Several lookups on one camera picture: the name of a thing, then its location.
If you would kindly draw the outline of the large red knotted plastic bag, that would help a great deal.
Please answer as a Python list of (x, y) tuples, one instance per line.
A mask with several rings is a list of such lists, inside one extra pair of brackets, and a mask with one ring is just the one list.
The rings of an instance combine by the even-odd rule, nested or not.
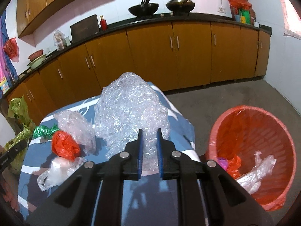
[(241, 159), (238, 155), (234, 155), (232, 159), (217, 158), (217, 163), (234, 179), (241, 176), (239, 169), (241, 167)]

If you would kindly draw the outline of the white translucent plastic bag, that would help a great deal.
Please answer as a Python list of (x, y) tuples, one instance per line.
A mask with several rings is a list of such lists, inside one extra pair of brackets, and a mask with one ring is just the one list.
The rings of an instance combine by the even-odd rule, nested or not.
[(38, 187), (41, 191), (47, 191), (54, 186), (60, 186), (86, 161), (84, 157), (76, 157), (74, 162), (63, 157), (54, 158), (50, 168), (38, 176)]

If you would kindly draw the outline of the clear plastic bag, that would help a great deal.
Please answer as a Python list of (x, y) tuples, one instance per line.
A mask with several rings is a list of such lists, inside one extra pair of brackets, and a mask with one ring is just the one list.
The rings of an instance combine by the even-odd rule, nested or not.
[(261, 181), (267, 175), (272, 174), (277, 160), (274, 155), (268, 155), (266, 158), (261, 159), (261, 152), (255, 151), (255, 166), (252, 170), (239, 178), (235, 179), (236, 182), (243, 187), (250, 195), (257, 192), (261, 186)]

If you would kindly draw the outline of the dark green plastic bag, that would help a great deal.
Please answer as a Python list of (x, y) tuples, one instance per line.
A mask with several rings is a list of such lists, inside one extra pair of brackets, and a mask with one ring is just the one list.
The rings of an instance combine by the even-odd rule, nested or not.
[(50, 138), (52, 138), (54, 133), (56, 133), (59, 130), (60, 129), (58, 128), (58, 126), (56, 124), (54, 124), (50, 128), (45, 125), (40, 125), (40, 126), (35, 127), (32, 138), (36, 139), (36, 138), (42, 137), (44, 139), (50, 139)]

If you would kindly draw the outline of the olive green knotted plastic bag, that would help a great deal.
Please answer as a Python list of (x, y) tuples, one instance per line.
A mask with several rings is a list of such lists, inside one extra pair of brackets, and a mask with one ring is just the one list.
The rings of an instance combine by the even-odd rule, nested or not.
[(15, 137), (5, 144), (4, 152), (11, 150), (13, 146), (22, 141), (26, 144), (25, 148), (22, 148), (22, 150), (16, 154), (16, 157), (13, 158), (9, 165), (9, 170), (18, 176), (20, 175), (29, 141), (33, 136), (36, 125), (29, 116), (29, 108), (24, 96), (14, 97), (10, 100), (7, 117), (13, 119)]

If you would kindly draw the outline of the small red knotted plastic bag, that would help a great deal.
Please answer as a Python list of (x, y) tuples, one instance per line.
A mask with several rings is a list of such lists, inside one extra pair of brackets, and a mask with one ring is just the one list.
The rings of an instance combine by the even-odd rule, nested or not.
[(57, 131), (52, 136), (52, 152), (59, 157), (74, 162), (80, 156), (81, 149), (70, 134), (64, 131)]

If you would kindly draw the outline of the small bubble wrap piece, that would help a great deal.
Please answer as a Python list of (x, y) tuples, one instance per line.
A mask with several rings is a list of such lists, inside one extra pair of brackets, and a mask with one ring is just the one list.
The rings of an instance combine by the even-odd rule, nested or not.
[(70, 134), (73, 140), (84, 146), (86, 155), (96, 152), (95, 131), (91, 122), (77, 111), (64, 110), (53, 115), (58, 128)]

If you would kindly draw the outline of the large bubble wrap bundle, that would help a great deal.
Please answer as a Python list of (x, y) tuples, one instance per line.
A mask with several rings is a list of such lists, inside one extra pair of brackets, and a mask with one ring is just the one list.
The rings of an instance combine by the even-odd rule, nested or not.
[(158, 169), (157, 131), (169, 138), (168, 109), (145, 80), (132, 72), (123, 73), (102, 90), (94, 111), (95, 134), (105, 142), (107, 159), (123, 151), (142, 130), (142, 170)]

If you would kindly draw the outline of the red plastic trash basket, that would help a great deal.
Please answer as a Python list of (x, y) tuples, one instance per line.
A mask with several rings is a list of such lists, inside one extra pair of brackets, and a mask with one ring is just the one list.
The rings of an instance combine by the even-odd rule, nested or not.
[(205, 157), (226, 160), (226, 171), (234, 179), (263, 161), (275, 160), (252, 197), (267, 211), (284, 206), (296, 172), (296, 152), (288, 129), (272, 113), (253, 106), (228, 109), (211, 129)]

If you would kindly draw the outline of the brown lower kitchen cabinets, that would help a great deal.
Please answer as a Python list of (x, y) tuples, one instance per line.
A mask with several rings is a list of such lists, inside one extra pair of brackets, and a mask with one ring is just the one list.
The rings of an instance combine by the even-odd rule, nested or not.
[(222, 22), (162, 22), (122, 29), (47, 60), (4, 97), (24, 97), (38, 124), (96, 95), (126, 72), (162, 91), (266, 74), (271, 33)]

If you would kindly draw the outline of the colourful small box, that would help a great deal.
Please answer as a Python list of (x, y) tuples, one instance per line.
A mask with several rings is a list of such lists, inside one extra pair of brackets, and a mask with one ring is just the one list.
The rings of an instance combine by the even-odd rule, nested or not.
[(5, 94), (10, 89), (9, 83), (8, 83), (8, 81), (7, 81), (7, 79), (6, 79), (5, 76), (3, 76), (1, 78), (0, 88), (1, 88), (2, 94)]

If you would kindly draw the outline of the pink floral curtain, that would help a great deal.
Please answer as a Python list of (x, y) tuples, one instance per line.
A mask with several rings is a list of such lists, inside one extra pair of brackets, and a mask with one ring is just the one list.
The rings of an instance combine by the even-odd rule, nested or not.
[(3, 49), (5, 43), (9, 39), (6, 27), (6, 18), (6, 11), (4, 11), (1, 15), (1, 78), (5, 76), (11, 88), (17, 81), (18, 75), (11, 59), (7, 56)]

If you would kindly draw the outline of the stacked red green basins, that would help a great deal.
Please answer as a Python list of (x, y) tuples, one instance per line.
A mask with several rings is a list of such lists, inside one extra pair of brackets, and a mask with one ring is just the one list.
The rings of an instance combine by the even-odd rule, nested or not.
[(38, 50), (29, 56), (29, 64), (28, 67), (30, 69), (37, 68), (44, 60), (46, 59), (46, 54), (44, 54), (44, 50)]

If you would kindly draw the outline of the hanging red plastic bag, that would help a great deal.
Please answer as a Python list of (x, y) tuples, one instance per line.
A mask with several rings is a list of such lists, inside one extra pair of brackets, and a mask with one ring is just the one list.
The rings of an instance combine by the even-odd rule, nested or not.
[(7, 40), (3, 49), (11, 61), (19, 62), (19, 47), (15, 37)]

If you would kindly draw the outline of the jar wrapped in plastic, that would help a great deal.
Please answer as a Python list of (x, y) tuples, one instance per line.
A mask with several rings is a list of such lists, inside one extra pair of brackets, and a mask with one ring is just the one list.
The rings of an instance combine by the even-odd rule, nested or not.
[(55, 46), (57, 47), (57, 51), (64, 50), (65, 48), (71, 46), (69, 37), (66, 37), (65, 34), (59, 30), (54, 32), (53, 38)]

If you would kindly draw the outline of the dark cutting board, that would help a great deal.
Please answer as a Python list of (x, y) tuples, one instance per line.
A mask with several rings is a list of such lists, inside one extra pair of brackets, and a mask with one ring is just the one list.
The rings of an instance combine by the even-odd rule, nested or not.
[(70, 26), (72, 43), (77, 43), (89, 36), (97, 34), (99, 30), (97, 15), (91, 15)]

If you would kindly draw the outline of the red bottle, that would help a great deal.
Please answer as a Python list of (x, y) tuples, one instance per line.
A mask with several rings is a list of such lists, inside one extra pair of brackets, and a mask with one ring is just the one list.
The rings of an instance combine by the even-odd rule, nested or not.
[(102, 31), (105, 31), (108, 28), (107, 22), (104, 19), (103, 15), (100, 16), (100, 28), (101, 28)]

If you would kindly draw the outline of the red bag with groceries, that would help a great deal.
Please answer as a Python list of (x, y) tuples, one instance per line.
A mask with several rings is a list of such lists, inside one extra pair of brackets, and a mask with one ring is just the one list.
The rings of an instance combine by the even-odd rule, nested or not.
[(230, 4), (231, 15), (233, 20), (243, 24), (254, 25), (256, 13), (252, 4), (246, 0), (228, 0)]

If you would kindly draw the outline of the black wok with ladle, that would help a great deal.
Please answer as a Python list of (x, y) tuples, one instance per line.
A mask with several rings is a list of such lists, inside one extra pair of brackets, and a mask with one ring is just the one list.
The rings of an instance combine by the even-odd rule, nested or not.
[(140, 5), (132, 6), (128, 11), (136, 17), (152, 16), (159, 8), (159, 4), (150, 3), (150, 0), (141, 0)]

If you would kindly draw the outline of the black wok with lid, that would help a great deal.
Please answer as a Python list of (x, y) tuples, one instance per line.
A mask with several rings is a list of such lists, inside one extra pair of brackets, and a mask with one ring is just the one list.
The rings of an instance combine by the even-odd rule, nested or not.
[(191, 0), (170, 0), (165, 6), (174, 13), (190, 13), (195, 3)]

